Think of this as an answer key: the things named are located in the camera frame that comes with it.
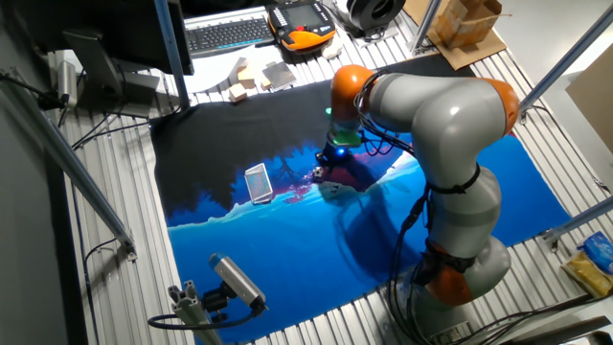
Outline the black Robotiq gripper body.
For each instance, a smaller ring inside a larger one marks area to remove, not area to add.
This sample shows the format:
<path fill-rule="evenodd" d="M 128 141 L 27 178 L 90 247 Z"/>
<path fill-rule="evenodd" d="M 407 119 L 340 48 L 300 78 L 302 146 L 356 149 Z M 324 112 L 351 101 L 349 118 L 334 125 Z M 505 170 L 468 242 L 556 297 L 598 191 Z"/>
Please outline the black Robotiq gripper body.
<path fill-rule="evenodd" d="M 349 149 L 343 147 L 335 147 L 330 143 L 326 143 L 321 152 L 325 155 L 327 159 L 326 168 L 337 167 L 338 163 L 343 160 L 350 159 L 352 157 L 352 153 Z"/>

